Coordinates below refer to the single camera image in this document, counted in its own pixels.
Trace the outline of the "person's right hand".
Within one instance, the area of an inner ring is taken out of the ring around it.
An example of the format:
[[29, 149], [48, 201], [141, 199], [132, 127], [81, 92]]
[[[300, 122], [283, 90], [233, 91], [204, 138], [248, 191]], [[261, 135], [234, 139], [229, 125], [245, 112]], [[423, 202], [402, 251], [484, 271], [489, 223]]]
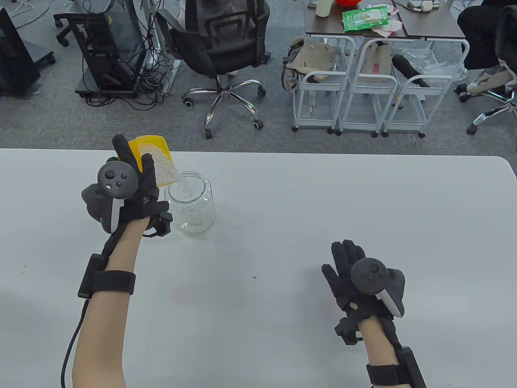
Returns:
[[351, 268], [366, 257], [364, 250], [352, 240], [333, 242], [331, 253], [335, 266], [322, 265], [322, 273], [329, 284], [336, 303], [353, 327], [372, 317], [393, 320], [388, 308], [373, 295], [365, 295], [354, 286], [351, 280]]

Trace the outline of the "person's left hand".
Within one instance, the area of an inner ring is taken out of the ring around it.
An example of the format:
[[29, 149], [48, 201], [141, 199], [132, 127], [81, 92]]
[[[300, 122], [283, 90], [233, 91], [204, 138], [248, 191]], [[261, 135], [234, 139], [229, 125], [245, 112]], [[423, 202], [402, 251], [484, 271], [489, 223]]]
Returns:
[[120, 209], [118, 224], [124, 225], [130, 221], [149, 218], [145, 230], [155, 229], [152, 234], [146, 237], [163, 237], [170, 233], [172, 215], [168, 212], [169, 203], [159, 201], [160, 190], [156, 183], [156, 171], [153, 155], [146, 153], [140, 157], [142, 168], [137, 165], [137, 158], [132, 152], [127, 139], [122, 135], [115, 135], [111, 139], [116, 154], [120, 161], [127, 163], [137, 174], [137, 190]]

